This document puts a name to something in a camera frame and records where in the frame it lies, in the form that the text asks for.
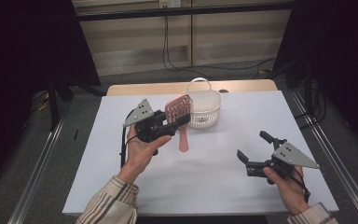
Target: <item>basket handle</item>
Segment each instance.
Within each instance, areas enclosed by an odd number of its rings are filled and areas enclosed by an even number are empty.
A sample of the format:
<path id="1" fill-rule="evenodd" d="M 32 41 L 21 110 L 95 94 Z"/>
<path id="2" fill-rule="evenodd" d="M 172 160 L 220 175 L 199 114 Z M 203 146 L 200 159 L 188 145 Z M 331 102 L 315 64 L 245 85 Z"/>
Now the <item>basket handle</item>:
<path id="1" fill-rule="evenodd" d="M 197 82 L 197 81 L 204 81 L 204 82 L 207 82 L 208 85 L 209 85 L 209 90 L 212 89 L 212 86 L 211 86 L 211 83 L 206 79 L 206 78 L 203 78 L 203 77 L 196 77 L 194 78 L 193 80 L 190 81 L 190 83 L 188 83 L 188 86 L 187 86 L 187 92 L 188 92 L 188 89 L 190 89 L 190 86 L 191 84 L 193 84 L 194 82 Z"/>

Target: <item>wall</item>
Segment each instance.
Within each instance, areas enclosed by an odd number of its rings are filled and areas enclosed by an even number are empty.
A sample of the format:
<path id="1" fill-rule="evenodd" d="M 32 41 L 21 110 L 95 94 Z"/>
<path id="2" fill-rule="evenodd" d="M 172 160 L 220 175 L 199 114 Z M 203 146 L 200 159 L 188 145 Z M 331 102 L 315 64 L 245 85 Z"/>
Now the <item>wall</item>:
<path id="1" fill-rule="evenodd" d="M 73 0 L 78 13 L 158 8 L 158 1 L 128 1 L 109 5 L 100 0 L 91 6 L 90 1 Z M 188 0 L 182 7 L 267 2 L 273 1 Z M 168 17 L 170 59 L 175 66 L 185 66 L 274 57 L 289 15 L 290 10 L 279 10 Z M 82 21 L 81 26 L 100 76 L 164 67 L 164 18 Z"/>

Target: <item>metal frame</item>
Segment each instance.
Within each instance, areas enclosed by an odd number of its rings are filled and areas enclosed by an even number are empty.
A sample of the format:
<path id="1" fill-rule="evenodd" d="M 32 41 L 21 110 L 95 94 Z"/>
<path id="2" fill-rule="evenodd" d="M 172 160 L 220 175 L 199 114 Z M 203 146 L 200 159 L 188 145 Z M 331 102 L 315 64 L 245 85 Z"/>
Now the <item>metal frame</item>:
<path id="1" fill-rule="evenodd" d="M 293 91 L 292 96 L 295 99 L 295 102 L 298 106 L 298 109 L 301 113 L 305 113 L 307 108 L 304 106 L 305 101 L 302 98 L 301 94 L 298 91 Z M 324 151 L 325 156 L 329 160 L 333 169 L 336 171 L 338 178 L 341 180 L 342 185 L 345 190 L 348 192 L 351 197 L 354 205 L 358 209 L 358 185 L 351 177 L 351 174 L 348 172 L 342 160 L 339 158 L 336 150 L 331 145 L 330 141 L 327 139 L 327 136 L 324 134 L 324 131 L 317 123 L 316 119 L 311 116 L 305 116 L 306 122 L 311 125 L 310 128 L 315 135 L 316 140 L 319 142 L 322 150 Z"/>
<path id="2" fill-rule="evenodd" d="M 287 10 L 287 9 L 292 9 L 293 7 L 296 6 L 308 6 L 308 5 L 310 5 L 310 3 L 280 2 L 280 3 L 265 3 L 265 4 L 217 6 L 217 7 L 172 7 L 172 8 L 132 10 L 132 11 L 118 11 L 118 12 L 77 13 L 76 18 L 80 21 L 103 21 L 103 20 L 147 18 L 147 17 L 230 13 L 230 12 Z"/>
<path id="3" fill-rule="evenodd" d="M 31 202 L 36 194 L 37 187 L 39 186 L 39 182 L 42 179 L 42 175 L 45 171 L 45 167 L 48 163 L 48 158 L 50 157 L 55 143 L 57 142 L 58 137 L 60 136 L 60 132 L 63 126 L 63 122 L 65 121 L 70 108 L 71 102 L 66 103 L 62 109 L 62 117 L 58 121 L 55 129 L 50 132 L 48 135 L 48 140 L 43 147 L 42 153 L 40 154 L 39 160 L 34 167 L 34 170 L 28 180 L 27 185 L 25 186 L 20 199 L 16 203 L 16 207 L 14 208 L 10 219 L 7 224 L 21 224 L 23 223 L 25 216 L 27 215 L 28 209 L 31 205 Z"/>

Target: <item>electrical outlet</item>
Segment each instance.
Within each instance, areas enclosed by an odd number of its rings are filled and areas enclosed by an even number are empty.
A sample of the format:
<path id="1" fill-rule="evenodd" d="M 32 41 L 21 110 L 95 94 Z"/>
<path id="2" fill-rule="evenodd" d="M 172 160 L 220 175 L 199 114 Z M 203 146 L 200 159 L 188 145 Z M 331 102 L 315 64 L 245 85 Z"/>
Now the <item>electrical outlet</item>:
<path id="1" fill-rule="evenodd" d="M 170 7 L 170 0 L 159 0 L 159 8 Z"/>
<path id="2" fill-rule="evenodd" d="M 181 0 L 170 0 L 170 7 L 181 7 Z"/>

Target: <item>cable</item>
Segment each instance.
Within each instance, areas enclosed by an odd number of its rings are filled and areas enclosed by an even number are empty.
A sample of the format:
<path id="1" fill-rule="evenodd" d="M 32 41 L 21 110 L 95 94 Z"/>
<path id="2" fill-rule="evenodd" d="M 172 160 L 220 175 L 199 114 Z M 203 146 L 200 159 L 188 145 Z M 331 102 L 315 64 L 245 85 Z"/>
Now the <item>cable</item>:
<path id="1" fill-rule="evenodd" d="M 172 68 L 167 67 L 167 65 L 165 63 L 165 54 L 167 54 L 168 63 L 171 65 Z M 190 68 L 214 68 L 214 69 L 224 69 L 224 70 L 238 71 L 238 70 L 251 69 L 251 68 L 255 68 L 255 67 L 259 68 L 260 65 L 262 65 L 263 63 L 266 63 L 266 62 L 269 62 L 269 61 L 272 61 L 272 60 L 275 60 L 275 58 L 271 57 L 271 58 L 268 58 L 268 59 L 264 60 L 263 62 L 255 64 L 255 65 L 251 65 L 251 66 L 248 66 L 248 67 L 240 67 L 240 68 L 227 68 L 227 67 L 212 66 L 212 65 L 195 65 L 195 66 L 186 66 L 186 67 L 178 68 L 171 62 L 170 52 L 169 52 L 169 44 L 168 44 L 168 17 L 165 17 L 165 36 L 164 36 L 164 47 L 163 47 L 163 51 L 162 51 L 162 62 L 164 64 L 164 67 L 168 71 L 188 71 L 188 72 L 197 73 L 197 74 L 199 74 L 199 75 L 201 75 L 203 77 L 207 77 L 207 78 L 212 79 L 212 80 L 217 80 L 216 78 L 209 77 L 209 76 L 207 76 L 205 74 L 202 74 L 201 72 L 190 70 Z"/>
<path id="2" fill-rule="evenodd" d="M 323 111 L 323 113 L 322 113 L 322 109 L 320 108 L 320 111 L 319 111 L 318 115 L 316 117 L 314 117 L 315 120 L 312 120 L 310 123 L 301 126 L 299 128 L 300 130 L 312 127 L 312 126 L 314 126 L 316 124 L 319 124 L 320 122 L 322 122 L 324 120 L 324 118 L 325 118 L 325 116 L 327 114 L 327 103 L 326 103 L 326 100 L 325 100 L 324 93 L 322 91 L 320 91 L 320 92 L 322 93 L 322 98 L 324 100 L 324 111 Z"/>
<path id="3" fill-rule="evenodd" d="M 283 172 L 286 176 L 288 176 L 291 180 L 295 181 L 295 183 L 298 184 L 304 190 L 304 199 L 305 199 L 305 202 L 307 203 L 308 200 L 310 199 L 310 191 L 305 186 L 304 178 L 302 177 L 300 172 L 296 169 L 293 169 L 300 176 L 301 182 L 299 180 L 297 180 L 294 176 L 292 176 L 292 175 L 288 174 L 286 171 L 284 171 L 280 166 L 274 166 L 274 168 Z"/>
<path id="4" fill-rule="evenodd" d="M 291 66 L 294 66 L 295 64 L 299 63 L 300 61 L 301 60 L 299 60 L 299 59 L 292 60 L 290 63 L 285 64 L 285 65 L 281 66 L 280 68 L 276 69 L 275 71 L 273 71 L 271 74 L 268 75 L 268 77 L 266 77 L 266 79 L 274 79 L 275 77 L 278 77 L 286 69 L 289 69 Z"/>
<path id="5" fill-rule="evenodd" d="M 130 142 L 130 140 L 132 140 L 132 139 L 134 139 L 134 138 L 136 138 L 136 137 L 138 137 L 138 134 L 136 134 L 135 136 L 133 136 L 133 137 L 131 137 L 129 140 L 127 140 L 126 145 Z"/>
<path id="6" fill-rule="evenodd" d="M 129 115 L 127 115 L 126 119 L 130 116 L 130 114 L 131 114 L 133 111 L 134 111 L 134 109 L 129 113 Z M 135 135 L 135 136 L 133 136 L 131 139 L 129 139 L 127 142 L 125 142 L 125 141 L 126 141 L 126 130 L 127 130 L 127 128 L 124 127 L 124 128 L 123 128 L 123 134 L 121 135 L 121 152 L 118 153 L 118 155 L 120 155 L 120 168 L 123 168 L 124 163 L 126 163 L 126 156 L 127 156 L 126 151 L 127 151 L 127 144 L 128 144 L 128 142 L 129 142 L 132 138 L 134 138 L 134 137 L 137 136 L 137 135 Z"/>
<path id="7" fill-rule="evenodd" d="M 319 114 L 321 112 L 321 105 L 320 105 L 320 101 L 319 101 L 319 94 L 320 94 L 320 88 L 318 88 L 316 90 L 316 93 L 315 93 L 315 96 L 313 97 L 314 99 L 314 102 L 312 103 L 312 107 L 311 107 L 311 111 L 306 111 L 300 115 L 295 115 L 295 119 L 299 119 L 299 118 L 302 118 L 304 116 L 308 116 L 308 115 L 311 115 L 311 116 L 314 116 L 315 114 L 315 111 L 318 110 L 318 116 L 316 117 L 319 117 Z"/>
<path id="8" fill-rule="evenodd" d="M 332 11 L 331 11 L 331 14 L 330 14 L 330 15 L 325 15 L 325 17 L 328 17 L 328 22 L 327 22 L 327 26 L 326 26 L 325 30 L 322 31 L 322 28 L 319 27 L 319 29 L 315 32 L 316 34 L 314 35 L 313 41 L 311 41 L 311 44 L 309 45 L 309 49 L 307 50 L 307 52 L 310 52 L 311 46 L 314 46 L 314 45 L 315 45 L 314 42 L 315 42 L 315 39 L 316 39 L 317 34 L 322 33 L 322 37 L 320 38 L 321 40 L 323 40 L 324 37 L 327 35 L 327 33 L 328 33 L 328 31 L 329 31 L 329 28 L 330 28 L 330 25 L 331 25 L 331 22 L 332 22 L 332 19 L 333 19 L 334 12 L 336 11 L 336 8 L 337 8 L 337 0 L 335 0 L 335 1 L 333 2 L 332 8 L 333 8 L 333 9 L 332 9 Z M 316 118 L 315 121 L 311 121 L 309 124 L 300 127 L 300 129 L 305 129 L 305 128 L 314 126 L 315 124 L 319 124 L 322 120 L 324 120 L 324 118 L 325 118 L 325 116 L 326 116 L 326 114 L 327 114 L 327 106 L 326 106 L 326 101 L 325 101 L 325 97 L 324 97 L 324 94 L 323 94 L 323 93 L 322 93 L 322 97 L 323 97 L 323 99 L 324 99 L 324 112 L 323 112 L 323 114 L 322 114 L 322 117 L 318 119 L 318 117 L 319 117 L 319 115 L 320 115 L 320 114 L 318 114 L 318 116 L 315 117 L 315 118 Z"/>

